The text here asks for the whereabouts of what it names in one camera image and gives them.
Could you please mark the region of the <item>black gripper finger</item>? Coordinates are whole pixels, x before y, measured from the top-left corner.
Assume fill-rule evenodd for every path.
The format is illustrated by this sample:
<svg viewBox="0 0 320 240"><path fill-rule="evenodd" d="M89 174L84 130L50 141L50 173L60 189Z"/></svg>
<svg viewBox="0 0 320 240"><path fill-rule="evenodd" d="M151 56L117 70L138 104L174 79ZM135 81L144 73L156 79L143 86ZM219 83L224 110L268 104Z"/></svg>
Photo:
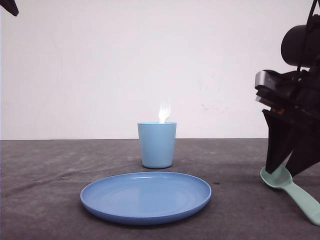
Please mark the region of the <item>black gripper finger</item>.
<svg viewBox="0 0 320 240"><path fill-rule="evenodd" d="M312 128L289 126L284 148L290 155L285 167L296 176L320 161L320 133Z"/></svg>
<svg viewBox="0 0 320 240"><path fill-rule="evenodd" d="M19 9L15 0L0 0L0 5L15 17L19 14Z"/></svg>
<svg viewBox="0 0 320 240"><path fill-rule="evenodd" d="M300 130L292 118L271 110L262 111L268 125L268 149L265 170L272 174L298 144Z"/></svg>

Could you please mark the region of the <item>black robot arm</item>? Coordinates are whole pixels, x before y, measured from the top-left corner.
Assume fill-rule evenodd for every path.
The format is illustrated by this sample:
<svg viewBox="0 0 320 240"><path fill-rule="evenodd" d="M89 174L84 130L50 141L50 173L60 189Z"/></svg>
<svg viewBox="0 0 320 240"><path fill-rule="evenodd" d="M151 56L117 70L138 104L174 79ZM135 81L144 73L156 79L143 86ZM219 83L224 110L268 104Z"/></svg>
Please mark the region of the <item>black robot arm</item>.
<svg viewBox="0 0 320 240"><path fill-rule="evenodd" d="M292 176L320 161L320 16L312 2L305 25L292 27L283 37L281 56L296 70L255 75L256 101L268 126L265 171L272 174L287 160Z"/></svg>

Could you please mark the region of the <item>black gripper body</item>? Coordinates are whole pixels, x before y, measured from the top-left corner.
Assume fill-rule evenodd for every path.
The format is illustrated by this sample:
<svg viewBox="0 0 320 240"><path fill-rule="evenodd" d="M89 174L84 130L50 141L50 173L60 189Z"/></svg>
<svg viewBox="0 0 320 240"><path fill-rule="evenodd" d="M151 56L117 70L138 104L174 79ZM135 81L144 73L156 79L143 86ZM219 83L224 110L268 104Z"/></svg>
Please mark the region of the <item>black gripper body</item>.
<svg viewBox="0 0 320 240"><path fill-rule="evenodd" d="M283 81L276 90L260 88L256 100L269 111L292 118L298 127L320 125L320 70L280 73Z"/></svg>

